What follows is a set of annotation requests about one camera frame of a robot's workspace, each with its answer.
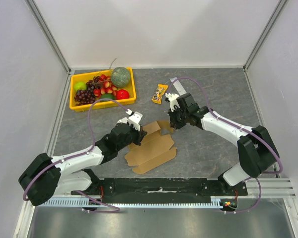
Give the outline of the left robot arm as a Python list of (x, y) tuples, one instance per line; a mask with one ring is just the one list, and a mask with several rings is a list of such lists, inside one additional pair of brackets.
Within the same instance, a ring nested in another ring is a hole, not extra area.
[(110, 133), (76, 153), (55, 157), (39, 154), (18, 179), (24, 190), (23, 200), (38, 206), (56, 192), (76, 190), (94, 195), (99, 190), (99, 183), (89, 167), (113, 160), (120, 150), (132, 143), (140, 145), (146, 134), (142, 127), (118, 123)]

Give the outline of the white paper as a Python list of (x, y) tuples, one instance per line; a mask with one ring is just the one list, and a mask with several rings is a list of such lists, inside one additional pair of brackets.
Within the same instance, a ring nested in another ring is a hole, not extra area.
[(127, 117), (124, 117), (124, 118), (118, 120), (117, 123), (125, 123), (125, 124), (129, 124), (129, 120), (128, 120)]

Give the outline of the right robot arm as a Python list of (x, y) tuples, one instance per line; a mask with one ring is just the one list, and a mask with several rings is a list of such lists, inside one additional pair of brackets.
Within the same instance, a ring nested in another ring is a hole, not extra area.
[(166, 94), (170, 108), (170, 126), (180, 129), (187, 124), (212, 132), (238, 149), (239, 162), (218, 177), (218, 191), (229, 195), (235, 186), (248, 178), (257, 178), (279, 158), (268, 130), (236, 124), (207, 106), (200, 108), (191, 94)]

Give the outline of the cardboard box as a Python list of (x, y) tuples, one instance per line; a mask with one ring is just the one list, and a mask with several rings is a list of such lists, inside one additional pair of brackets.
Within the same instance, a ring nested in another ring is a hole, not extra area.
[(170, 127), (170, 122), (157, 120), (145, 125), (143, 130), (147, 135), (141, 141), (141, 145), (129, 145), (129, 152), (125, 155), (128, 166), (139, 175), (174, 159), (177, 154), (175, 142), (171, 137), (174, 129)]

